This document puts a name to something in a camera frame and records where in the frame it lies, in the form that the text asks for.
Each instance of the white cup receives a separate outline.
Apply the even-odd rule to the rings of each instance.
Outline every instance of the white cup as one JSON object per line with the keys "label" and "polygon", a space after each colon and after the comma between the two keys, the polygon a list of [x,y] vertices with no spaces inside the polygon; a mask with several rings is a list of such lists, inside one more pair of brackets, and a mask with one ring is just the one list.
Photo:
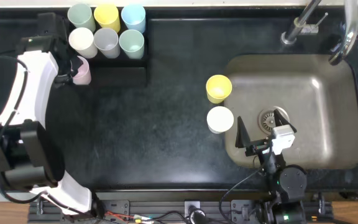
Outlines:
{"label": "white cup", "polygon": [[96,29],[92,9],[87,4],[79,3],[69,8],[67,18],[77,28],[85,27],[92,32]]}
{"label": "white cup", "polygon": [[132,59],[141,59],[144,55],[144,37],[137,30],[125,30],[119,37],[119,45]]}
{"label": "white cup", "polygon": [[119,55],[118,34],[110,28],[102,28],[93,36],[93,43],[107,58],[116,58]]}
{"label": "white cup", "polygon": [[77,28],[68,36],[68,43],[84,58],[93,58],[98,49],[93,43],[93,33],[84,27]]}
{"label": "white cup", "polygon": [[220,134],[229,130],[234,123],[233,113],[224,106],[215,106],[206,116],[209,130],[214,134]]}
{"label": "white cup", "polygon": [[73,77],[73,83],[76,85],[89,85],[91,83],[91,70],[88,61],[81,57],[77,56],[83,64],[78,68],[78,73]]}
{"label": "white cup", "polygon": [[122,20],[128,29],[134,29],[142,34],[146,30],[146,10],[140,4],[130,4],[121,11]]}

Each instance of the sink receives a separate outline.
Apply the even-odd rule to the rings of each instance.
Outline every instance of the sink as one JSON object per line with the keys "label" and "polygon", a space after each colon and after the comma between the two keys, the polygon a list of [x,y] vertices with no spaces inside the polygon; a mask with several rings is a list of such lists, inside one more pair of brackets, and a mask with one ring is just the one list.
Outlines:
{"label": "sink", "polygon": [[[350,169],[358,164],[358,103],[353,72],[329,55],[242,55],[225,74],[232,93],[224,105],[241,116],[251,141],[265,138],[278,109],[298,130],[283,151],[287,164],[305,169]],[[237,124],[225,133],[226,151],[239,166],[253,167],[245,149],[234,146]]]}

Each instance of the white wall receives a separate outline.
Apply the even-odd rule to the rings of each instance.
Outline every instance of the white wall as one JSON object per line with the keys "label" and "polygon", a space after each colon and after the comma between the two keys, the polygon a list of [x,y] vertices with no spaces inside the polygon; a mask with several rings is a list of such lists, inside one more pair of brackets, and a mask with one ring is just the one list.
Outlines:
{"label": "white wall", "polygon": [[[0,7],[69,7],[78,2],[91,6],[109,2],[116,6],[304,6],[310,0],[0,0]],[[320,6],[343,5],[343,0],[322,0]]]}

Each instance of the pink cup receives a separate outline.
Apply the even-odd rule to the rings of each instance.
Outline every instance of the pink cup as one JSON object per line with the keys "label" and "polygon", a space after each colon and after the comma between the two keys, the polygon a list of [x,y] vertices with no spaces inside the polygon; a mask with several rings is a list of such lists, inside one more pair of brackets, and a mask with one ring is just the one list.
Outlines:
{"label": "pink cup", "polygon": [[90,65],[85,58],[81,56],[77,57],[81,59],[83,64],[78,68],[78,73],[76,76],[73,77],[73,83],[76,85],[89,85],[92,80]]}

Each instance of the sink drain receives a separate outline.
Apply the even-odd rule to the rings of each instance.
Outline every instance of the sink drain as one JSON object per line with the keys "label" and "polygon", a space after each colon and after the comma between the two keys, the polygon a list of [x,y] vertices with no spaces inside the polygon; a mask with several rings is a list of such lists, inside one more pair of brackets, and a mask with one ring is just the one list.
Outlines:
{"label": "sink drain", "polygon": [[262,110],[259,113],[258,123],[259,123],[259,128],[266,134],[270,134],[273,128],[276,127],[276,122],[274,121],[274,113],[273,113],[275,109],[278,109],[281,115],[283,115],[283,117],[288,122],[290,122],[290,118],[288,117],[287,112],[285,112],[283,108],[280,108],[278,106],[273,106],[266,110]]}

